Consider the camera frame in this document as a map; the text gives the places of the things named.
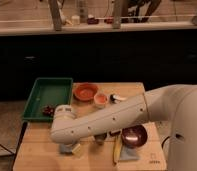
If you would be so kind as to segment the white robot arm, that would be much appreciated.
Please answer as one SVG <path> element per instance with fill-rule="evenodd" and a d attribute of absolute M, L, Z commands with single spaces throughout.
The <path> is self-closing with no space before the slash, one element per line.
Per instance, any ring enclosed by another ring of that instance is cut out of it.
<path fill-rule="evenodd" d="M 148 122 L 171 122 L 168 171 L 197 171 L 197 85 L 175 84 L 76 117 L 55 113 L 51 139 L 59 144 Z"/>

